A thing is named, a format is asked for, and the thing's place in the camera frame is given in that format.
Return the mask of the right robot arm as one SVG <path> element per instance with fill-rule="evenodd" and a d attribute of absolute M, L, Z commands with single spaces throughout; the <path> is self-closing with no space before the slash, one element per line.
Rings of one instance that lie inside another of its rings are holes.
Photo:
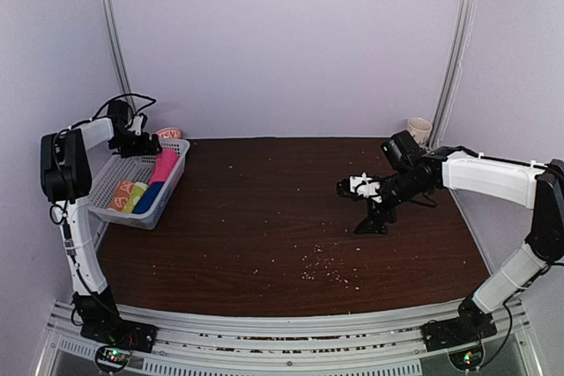
<path fill-rule="evenodd" d="M 361 173 L 344 178 L 337 192 L 363 201 L 366 217 L 356 234 L 383 235 L 397 207 L 437 190 L 451 192 L 482 255 L 505 253 L 491 274 L 460 303 L 452 335 L 467 343 L 492 328 L 493 312 L 563 257 L 563 162 L 496 158 L 462 145 L 424 148 L 408 131 L 386 139 L 388 176 Z"/>

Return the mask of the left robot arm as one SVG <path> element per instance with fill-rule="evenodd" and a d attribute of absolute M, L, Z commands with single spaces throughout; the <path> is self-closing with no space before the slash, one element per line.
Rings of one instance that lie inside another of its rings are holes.
<path fill-rule="evenodd" d="M 113 294 L 96 256 L 89 224 L 93 184 L 87 152 L 107 143 L 123 159 L 158 155 L 157 135 L 144 131 L 147 116 L 124 94 L 107 100 L 90 118 L 41 138 L 41 189 L 50 203 L 49 218 L 61 232 L 73 278 L 73 302 L 84 327 L 108 344 L 127 335 Z"/>

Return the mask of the pink towel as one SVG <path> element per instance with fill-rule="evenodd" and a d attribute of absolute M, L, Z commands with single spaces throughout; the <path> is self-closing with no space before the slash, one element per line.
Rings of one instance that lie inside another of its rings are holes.
<path fill-rule="evenodd" d="M 149 185 L 164 183 L 178 161 L 178 154 L 173 149 L 164 149 L 155 159 Z"/>

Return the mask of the orange bunny towel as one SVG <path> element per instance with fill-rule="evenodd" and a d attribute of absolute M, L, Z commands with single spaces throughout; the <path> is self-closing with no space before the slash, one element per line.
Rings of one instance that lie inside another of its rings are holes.
<path fill-rule="evenodd" d="M 131 201 L 133 188 L 134 183 L 132 181 L 121 180 L 115 189 L 113 199 L 109 203 L 108 209 L 121 213 L 131 213 L 134 209 L 133 202 Z"/>

